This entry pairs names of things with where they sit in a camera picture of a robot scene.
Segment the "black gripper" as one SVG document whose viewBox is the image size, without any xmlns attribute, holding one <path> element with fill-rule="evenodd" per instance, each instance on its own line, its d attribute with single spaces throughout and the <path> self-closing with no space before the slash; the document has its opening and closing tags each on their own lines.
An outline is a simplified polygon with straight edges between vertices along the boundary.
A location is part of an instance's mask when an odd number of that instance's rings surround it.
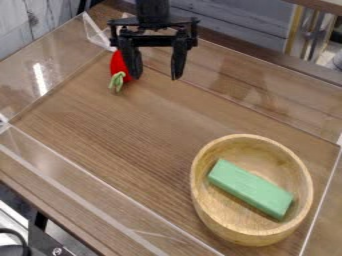
<svg viewBox="0 0 342 256">
<path fill-rule="evenodd" d="M 182 75 L 186 50 L 197 46 L 197 24 L 194 17 L 170 16 L 162 22 L 142 23 L 136 17 L 110 19 L 109 44 L 121 51 L 129 76 L 138 79 L 142 73 L 142 61 L 138 47 L 172 47 L 170 77 Z"/>
</svg>

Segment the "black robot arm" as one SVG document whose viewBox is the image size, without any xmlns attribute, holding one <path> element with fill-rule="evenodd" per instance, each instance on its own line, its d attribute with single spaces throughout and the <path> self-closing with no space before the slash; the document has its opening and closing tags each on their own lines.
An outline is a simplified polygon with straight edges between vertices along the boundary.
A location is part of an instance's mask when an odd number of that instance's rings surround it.
<svg viewBox="0 0 342 256">
<path fill-rule="evenodd" d="M 196 17 L 170 14 L 169 0 L 134 0 L 136 16 L 110 19 L 109 44 L 122 54 L 128 73 L 138 79 L 142 73 L 141 47 L 170 47 L 170 79 L 181 77 L 186 53 L 197 46 Z"/>
</svg>

